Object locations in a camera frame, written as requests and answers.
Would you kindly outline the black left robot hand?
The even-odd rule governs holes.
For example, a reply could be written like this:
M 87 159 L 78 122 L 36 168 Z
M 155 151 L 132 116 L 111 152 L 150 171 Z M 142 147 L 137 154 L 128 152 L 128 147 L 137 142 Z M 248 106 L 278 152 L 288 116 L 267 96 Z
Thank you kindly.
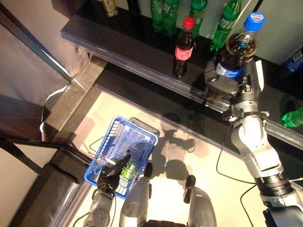
M 126 156 L 118 159 L 111 159 L 115 164 L 106 164 L 100 172 L 99 178 L 97 180 L 97 188 L 104 192 L 114 193 L 118 188 L 120 174 L 122 170 L 126 167 L 126 164 L 130 160 L 131 155 L 127 154 Z

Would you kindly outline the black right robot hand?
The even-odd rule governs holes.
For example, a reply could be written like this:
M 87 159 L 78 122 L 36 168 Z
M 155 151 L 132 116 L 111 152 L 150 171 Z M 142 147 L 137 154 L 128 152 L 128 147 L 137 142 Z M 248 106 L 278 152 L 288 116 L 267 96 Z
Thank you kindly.
M 240 74 L 240 82 L 219 75 L 215 72 L 214 61 L 206 64 L 204 71 L 205 89 L 212 91 L 223 99 L 231 99 L 231 104 L 244 102 L 247 100 L 258 101 L 261 89 L 258 83 L 258 75 L 254 62 L 248 63 Z

